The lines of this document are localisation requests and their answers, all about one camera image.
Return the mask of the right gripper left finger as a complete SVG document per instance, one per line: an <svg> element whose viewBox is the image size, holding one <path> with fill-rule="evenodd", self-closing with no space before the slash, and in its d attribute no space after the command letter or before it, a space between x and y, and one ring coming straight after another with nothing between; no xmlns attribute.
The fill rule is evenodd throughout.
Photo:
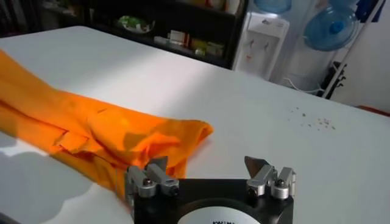
<svg viewBox="0 0 390 224"><path fill-rule="evenodd" d="M144 169L129 166L124 174L125 201L135 207L135 197L152 198L159 192L169 197L179 195L179 180L166 174L168 157L151 159Z"/></svg>

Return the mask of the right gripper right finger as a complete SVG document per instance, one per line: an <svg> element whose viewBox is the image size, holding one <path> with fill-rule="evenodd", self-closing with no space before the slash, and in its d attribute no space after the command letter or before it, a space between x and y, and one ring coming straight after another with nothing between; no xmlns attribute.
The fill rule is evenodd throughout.
<svg viewBox="0 0 390 224"><path fill-rule="evenodd" d="M296 173L292 168L284 167L278 172L265 159L251 156L245 156L244 163L250 175L250 179L246 181L246 188L250 197L263 196L267 189L271 197L278 200L295 197Z"/></svg>

